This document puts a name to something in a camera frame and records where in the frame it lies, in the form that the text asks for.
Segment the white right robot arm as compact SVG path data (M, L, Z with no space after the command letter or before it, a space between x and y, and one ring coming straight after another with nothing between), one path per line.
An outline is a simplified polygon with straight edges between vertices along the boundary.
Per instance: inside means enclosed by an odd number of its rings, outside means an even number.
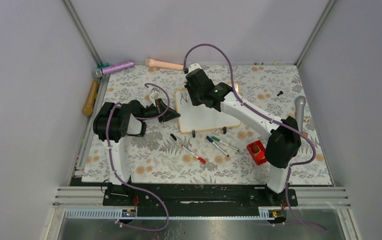
M204 105L232 116L267 139L264 156L270 167L265 198L272 206L280 205L286 199L284 189L289 163L302 144L297 121L293 117L282 119L258 108L244 100L233 85L214 84L201 68L187 73L185 79L184 86L194 106Z

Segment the yellow framed whiteboard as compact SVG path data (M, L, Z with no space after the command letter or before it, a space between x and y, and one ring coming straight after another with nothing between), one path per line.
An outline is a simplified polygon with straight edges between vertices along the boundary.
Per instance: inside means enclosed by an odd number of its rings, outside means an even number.
M178 89L174 93L176 112L180 114L178 118L179 131L183 134L216 129L234 128L241 125L237 118L218 112L205 105L194 106L190 100L186 88Z

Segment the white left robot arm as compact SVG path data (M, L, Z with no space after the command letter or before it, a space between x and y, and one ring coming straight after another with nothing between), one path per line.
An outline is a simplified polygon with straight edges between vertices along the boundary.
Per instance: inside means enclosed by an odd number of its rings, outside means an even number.
M126 137L143 137L147 129L146 120L157 119L160 123L165 123L180 116L161 98L147 106L138 100L119 104L105 102L94 118L92 129L106 149L109 161L108 181L114 185L130 181L131 173L125 150Z

